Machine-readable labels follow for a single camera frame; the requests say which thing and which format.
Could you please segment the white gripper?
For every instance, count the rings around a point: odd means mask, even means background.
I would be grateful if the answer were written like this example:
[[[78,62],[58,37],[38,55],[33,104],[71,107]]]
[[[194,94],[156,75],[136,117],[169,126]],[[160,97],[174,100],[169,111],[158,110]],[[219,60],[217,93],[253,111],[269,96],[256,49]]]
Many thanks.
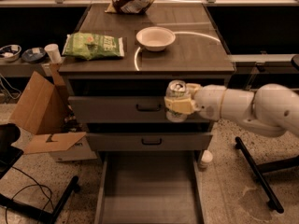
[[[197,110],[203,119],[219,120],[221,118],[221,103],[226,92],[224,86],[207,85],[202,88],[200,84],[187,83],[188,95],[193,98],[177,99],[165,97],[164,103],[167,109],[179,114],[190,115]]]

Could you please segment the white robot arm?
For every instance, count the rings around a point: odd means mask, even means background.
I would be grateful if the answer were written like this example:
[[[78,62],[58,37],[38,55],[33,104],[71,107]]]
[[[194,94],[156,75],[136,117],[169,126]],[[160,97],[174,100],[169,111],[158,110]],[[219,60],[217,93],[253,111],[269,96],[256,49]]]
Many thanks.
[[[166,116],[173,122],[182,122],[196,113],[203,119],[230,120],[262,136],[279,137],[286,132],[299,136],[299,95],[278,84],[242,91],[173,80],[164,104]]]

